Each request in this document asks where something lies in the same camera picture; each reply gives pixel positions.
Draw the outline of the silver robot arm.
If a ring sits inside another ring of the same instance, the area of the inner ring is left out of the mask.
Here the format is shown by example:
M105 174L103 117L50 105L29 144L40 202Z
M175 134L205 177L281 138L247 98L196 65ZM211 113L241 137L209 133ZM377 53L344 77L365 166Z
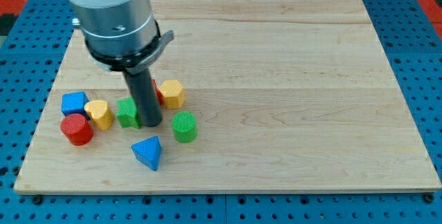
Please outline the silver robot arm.
M174 39L161 33L149 0L69 0L85 44L108 71L136 75L153 64Z

